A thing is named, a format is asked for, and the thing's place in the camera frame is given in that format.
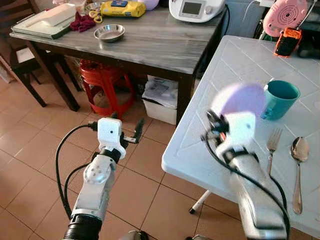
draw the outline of teal mug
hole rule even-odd
[[[277,120],[283,117],[300,97],[299,89],[286,81],[272,80],[264,87],[265,108],[262,119]]]

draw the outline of metal bowl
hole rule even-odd
[[[89,12],[92,10],[99,10],[101,7],[101,4],[104,4],[104,3],[105,3],[104,1],[101,1],[101,2],[97,1],[97,2],[93,2],[93,3],[89,3],[84,8],[85,14],[89,14]]]
[[[94,31],[94,37],[102,42],[113,43],[123,37],[125,28],[118,24],[108,24]]]

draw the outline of white table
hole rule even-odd
[[[300,99],[277,121],[258,119],[254,141],[247,148],[255,151],[267,170],[266,143],[273,128],[282,136],[272,164],[272,175],[282,185],[288,201],[291,225],[320,237],[320,61],[297,56],[273,55],[275,43],[245,37],[224,36],[217,48],[181,122],[162,157],[162,168],[172,175],[197,184],[212,193],[236,202],[228,186],[228,172],[213,160],[200,136],[209,127],[206,111],[223,87],[238,82],[265,85],[271,78],[295,84]],[[310,156],[301,164],[303,212],[293,212],[292,201],[296,163],[289,147],[298,137],[307,137]]]

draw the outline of red plastic stool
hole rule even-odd
[[[102,116],[109,116],[113,112],[117,112],[118,118],[121,119],[122,114],[128,110],[135,101],[135,91],[128,75],[119,68],[105,66],[88,60],[81,60],[80,70],[83,77],[83,85],[92,110]],[[129,99],[122,105],[118,104],[114,85],[124,85],[130,90]],[[110,107],[95,105],[94,97],[101,91],[103,91],[108,98]]]

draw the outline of red cloth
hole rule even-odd
[[[84,32],[96,25],[96,22],[89,15],[81,16],[78,12],[75,13],[75,20],[70,23],[70,28],[73,31]]]

